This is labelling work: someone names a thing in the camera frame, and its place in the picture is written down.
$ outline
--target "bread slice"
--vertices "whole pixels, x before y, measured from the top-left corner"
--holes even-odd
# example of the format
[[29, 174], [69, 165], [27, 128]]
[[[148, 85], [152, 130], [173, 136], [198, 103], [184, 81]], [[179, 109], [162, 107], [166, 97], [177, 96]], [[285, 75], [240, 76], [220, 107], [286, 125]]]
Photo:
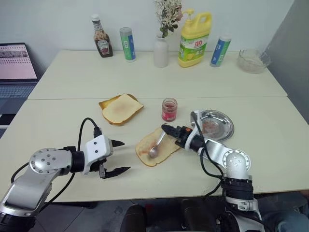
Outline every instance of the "bread slice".
[[103, 109], [103, 117], [108, 120], [109, 123], [115, 125], [123, 125], [143, 108], [143, 105], [140, 104], [136, 98], [128, 94], [123, 94], [108, 101], [100, 102], [99, 105]]
[[176, 139], [165, 135], [159, 144], [159, 155], [156, 158], [149, 156], [149, 151], [153, 148], [161, 135], [162, 129], [158, 128], [151, 134], [145, 136], [135, 147], [135, 151], [140, 160], [147, 166], [154, 167], [157, 164], [166, 160], [173, 152], [180, 147], [175, 144]]

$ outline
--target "metal spoon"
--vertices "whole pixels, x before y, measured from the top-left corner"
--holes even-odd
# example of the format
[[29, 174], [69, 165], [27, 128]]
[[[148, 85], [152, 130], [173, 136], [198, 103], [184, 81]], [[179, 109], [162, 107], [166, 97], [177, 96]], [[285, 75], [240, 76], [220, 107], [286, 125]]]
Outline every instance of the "metal spoon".
[[157, 157], [158, 157], [158, 155], [159, 155], [158, 146], [159, 146], [160, 142], [162, 141], [162, 139], [163, 139], [163, 137], [164, 137], [165, 134], [166, 134], [166, 133], [165, 133], [164, 131], [162, 131], [160, 138], [159, 138], [158, 141], [156, 142], [156, 145], [155, 145], [153, 148], [150, 149], [150, 151], [149, 151], [149, 156], [150, 156], [150, 158], [153, 158], [153, 159], [154, 159], [154, 158], [157, 158]]

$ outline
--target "bottle handle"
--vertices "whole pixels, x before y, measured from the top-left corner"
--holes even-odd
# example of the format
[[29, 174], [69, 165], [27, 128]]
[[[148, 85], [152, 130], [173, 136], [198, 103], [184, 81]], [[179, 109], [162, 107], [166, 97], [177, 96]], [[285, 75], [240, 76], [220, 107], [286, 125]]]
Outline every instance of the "bottle handle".
[[195, 26], [198, 24], [211, 24], [211, 13], [210, 12], [204, 12], [204, 13], [198, 13], [196, 16]]

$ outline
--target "white table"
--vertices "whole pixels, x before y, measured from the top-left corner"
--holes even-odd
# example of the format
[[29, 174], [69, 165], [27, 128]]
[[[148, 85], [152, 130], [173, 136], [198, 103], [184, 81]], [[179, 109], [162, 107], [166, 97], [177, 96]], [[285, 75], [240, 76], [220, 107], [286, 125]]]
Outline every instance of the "white table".
[[[40, 148], [77, 145], [81, 121], [89, 116], [111, 139], [126, 145], [115, 148], [108, 170], [131, 166], [120, 176], [101, 180], [98, 173], [77, 174], [60, 202], [200, 196], [217, 180], [206, 176], [194, 152], [179, 150], [150, 168], [135, 154], [135, 145], [164, 121], [161, 99], [140, 99], [145, 108], [124, 126], [110, 125], [101, 115], [100, 100], [26, 101], [0, 140], [0, 196], [10, 186], [12, 173]], [[254, 192], [309, 189], [309, 126], [286, 97], [178, 99], [173, 126], [189, 126], [194, 109], [216, 109], [234, 122], [235, 133], [228, 147], [244, 150], [252, 159]], [[92, 139], [93, 126], [84, 127], [83, 143]], [[207, 162], [211, 172], [215, 169]], [[58, 177], [53, 197], [70, 175]]]
[[177, 53], [157, 68], [152, 52], [137, 52], [125, 61], [123, 52], [101, 58], [97, 51], [61, 51], [29, 99], [100, 99], [131, 93], [142, 98], [287, 96], [269, 70], [249, 74], [236, 65], [238, 52], [228, 52], [221, 67], [209, 65], [212, 53], [193, 67], [182, 68]]

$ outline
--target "gray wall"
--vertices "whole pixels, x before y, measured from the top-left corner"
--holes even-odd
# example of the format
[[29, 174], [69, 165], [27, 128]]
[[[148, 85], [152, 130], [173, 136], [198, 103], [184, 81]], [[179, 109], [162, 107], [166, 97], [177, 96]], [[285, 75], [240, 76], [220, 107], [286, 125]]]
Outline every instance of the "gray wall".
[[266, 49], [269, 70], [309, 123], [309, 0], [295, 0]]

